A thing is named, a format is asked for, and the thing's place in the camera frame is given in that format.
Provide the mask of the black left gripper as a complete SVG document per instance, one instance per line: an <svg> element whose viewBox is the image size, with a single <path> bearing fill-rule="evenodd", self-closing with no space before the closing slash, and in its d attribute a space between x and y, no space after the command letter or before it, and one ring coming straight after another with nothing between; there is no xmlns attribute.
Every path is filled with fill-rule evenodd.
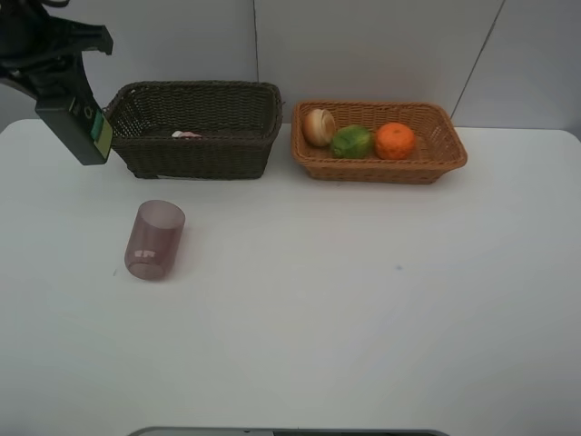
<svg viewBox="0 0 581 436"><path fill-rule="evenodd" d="M36 109L59 107L69 112L73 101L96 113L96 101L84 70L82 53L113 52L113 39L103 25L88 25L52 16L49 7L67 1L1 3L1 84L35 100ZM20 70L58 59L58 83L52 67Z"/></svg>

